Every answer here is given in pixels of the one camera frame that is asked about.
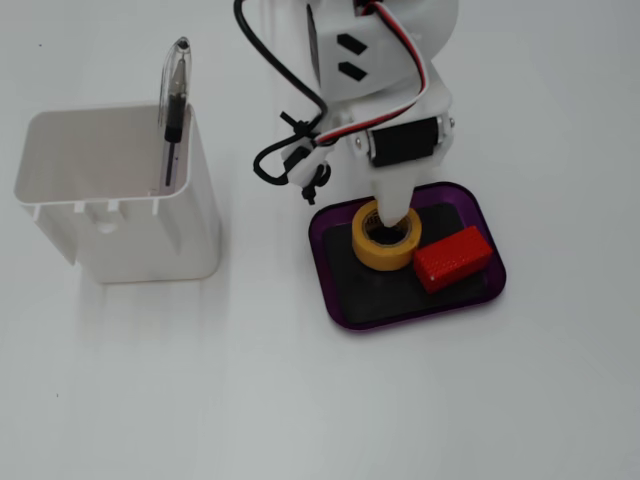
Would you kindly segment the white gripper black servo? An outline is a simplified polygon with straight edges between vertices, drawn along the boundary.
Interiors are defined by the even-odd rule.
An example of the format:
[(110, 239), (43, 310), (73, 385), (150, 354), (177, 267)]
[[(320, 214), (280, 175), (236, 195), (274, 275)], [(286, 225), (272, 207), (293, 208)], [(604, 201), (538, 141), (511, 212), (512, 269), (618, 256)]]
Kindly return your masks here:
[[(453, 142), (451, 91), (431, 63), (427, 80), (425, 93), (406, 112), (341, 139), (352, 156), (351, 168), (370, 171), (378, 216), (385, 227), (404, 219), (420, 172), (441, 163)], [(389, 114), (408, 104), (419, 87), (414, 73), (378, 92), (337, 102), (327, 128), (355, 126)]]

